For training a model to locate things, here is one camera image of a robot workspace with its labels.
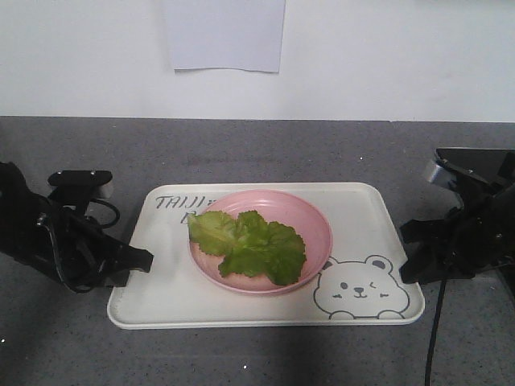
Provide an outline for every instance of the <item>black wire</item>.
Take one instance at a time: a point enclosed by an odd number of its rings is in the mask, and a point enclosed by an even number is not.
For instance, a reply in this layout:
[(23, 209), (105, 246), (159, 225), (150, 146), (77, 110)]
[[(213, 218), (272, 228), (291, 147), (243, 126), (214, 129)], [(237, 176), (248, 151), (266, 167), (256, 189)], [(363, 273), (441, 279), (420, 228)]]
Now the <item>black wire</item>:
[[(47, 198), (41, 197), (42, 201), (48, 206), (49, 213), (52, 212), (52, 205), (48, 201)], [(54, 224), (52, 223), (52, 217), (48, 213), (41, 213), (39, 215), (39, 218), (37, 220), (36, 226), (44, 228), (50, 237), (50, 243), (51, 243), (51, 249), (52, 249), (52, 255), (54, 257), (54, 265), (56, 266), (56, 272), (57, 276), (63, 283), (63, 285), (71, 290), (72, 292), (75, 292), (76, 294), (86, 294), (89, 291), (93, 289), (92, 286), (87, 287), (85, 289), (78, 288), (76, 285), (73, 285), (68, 278), (66, 277), (66, 274), (63, 270), (63, 265), (60, 257), (60, 251), (59, 251), (59, 245), (57, 243), (57, 237), (56, 237), (56, 231), (54, 229)]]
[(98, 225), (99, 228), (102, 228), (102, 229), (111, 228), (114, 225), (116, 225), (116, 223), (120, 220), (120, 211), (118, 210), (117, 207), (115, 207), (111, 203), (108, 203), (106, 201), (102, 201), (101, 199), (91, 199), (91, 202), (92, 203), (98, 203), (99, 205), (103, 205), (105, 207), (108, 207), (109, 209), (111, 209), (114, 212), (114, 216), (115, 216), (114, 220), (108, 222), (107, 224), (100, 224), (100, 225)]
[(52, 253), (54, 255), (54, 264), (56, 265), (57, 276), (59, 276), (59, 279), (64, 284), (64, 286), (66, 288), (68, 288), (69, 290), (71, 290), (72, 292), (75, 292), (76, 294), (86, 294), (89, 291), (91, 291), (93, 289), (93, 287), (88, 287), (86, 289), (80, 289), (80, 288), (76, 287), (68, 280), (68, 278), (64, 274), (63, 265), (61, 264), (59, 247), (57, 244), (56, 232), (54, 231), (52, 222), (45, 221), (40, 226), (45, 228), (48, 232), (48, 235), (50, 236)]
[(444, 277), (440, 282), (440, 291), (438, 293), (438, 301), (436, 302), (435, 318), (433, 319), (433, 328), (431, 329), (431, 338), (429, 340), (429, 348), (427, 350), (426, 376), (424, 382), (425, 386), (431, 385), (431, 369), (433, 366), (433, 354), (435, 353), (436, 333), (438, 331), (440, 315), (442, 313), (443, 295), (445, 294), (446, 285), (447, 277)]

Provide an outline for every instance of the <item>serving tray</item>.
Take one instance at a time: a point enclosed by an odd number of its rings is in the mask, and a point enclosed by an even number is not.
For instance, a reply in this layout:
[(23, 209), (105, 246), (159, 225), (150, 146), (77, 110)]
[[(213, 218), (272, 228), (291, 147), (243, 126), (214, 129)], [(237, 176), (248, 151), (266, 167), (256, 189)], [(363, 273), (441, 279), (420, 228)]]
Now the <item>serving tray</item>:
[[(186, 216), (234, 191), (287, 191), (328, 219), (325, 268), (288, 294), (238, 294), (209, 281), (189, 251)], [(145, 199), (131, 245), (154, 254), (150, 273), (114, 288), (110, 320), (124, 329), (407, 324), (424, 310), (418, 284), (403, 284), (406, 261), (381, 194), (363, 183), (166, 185)]]

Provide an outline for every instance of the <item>paper sheet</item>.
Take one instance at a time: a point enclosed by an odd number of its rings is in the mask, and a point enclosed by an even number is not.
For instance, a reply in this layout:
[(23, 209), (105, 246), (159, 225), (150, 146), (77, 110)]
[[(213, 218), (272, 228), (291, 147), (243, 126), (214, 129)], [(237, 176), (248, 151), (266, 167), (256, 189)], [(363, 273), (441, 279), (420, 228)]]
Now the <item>paper sheet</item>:
[(285, 0), (165, 0), (174, 69), (278, 72)]

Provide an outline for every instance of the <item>green lettuce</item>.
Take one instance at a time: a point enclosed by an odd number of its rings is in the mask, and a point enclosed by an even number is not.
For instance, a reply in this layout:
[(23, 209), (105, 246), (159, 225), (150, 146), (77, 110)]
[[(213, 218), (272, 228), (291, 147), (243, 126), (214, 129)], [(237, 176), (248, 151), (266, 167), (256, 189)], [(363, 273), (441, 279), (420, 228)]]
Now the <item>green lettuce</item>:
[(218, 265), (222, 277), (242, 273), (265, 274), (276, 285), (297, 282), (306, 261), (305, 245), (292, 227), (267, 223), (257, 211), (233, 219), (222, 211), (187, 218), (190, 240), (209, 255), (224, 256)]

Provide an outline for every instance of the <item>bear cartoon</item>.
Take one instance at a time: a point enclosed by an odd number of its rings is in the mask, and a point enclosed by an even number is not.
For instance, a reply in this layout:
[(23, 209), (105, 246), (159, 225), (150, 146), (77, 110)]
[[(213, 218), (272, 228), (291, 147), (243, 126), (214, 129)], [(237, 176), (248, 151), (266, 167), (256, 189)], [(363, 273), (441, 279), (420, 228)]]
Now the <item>bear cartoon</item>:
[(329, 319), (404, 318), (410, 297), (392, 271), (392, 262), (379, 255), (342, 262), (330, 257), (319, 273), (315, 304)]

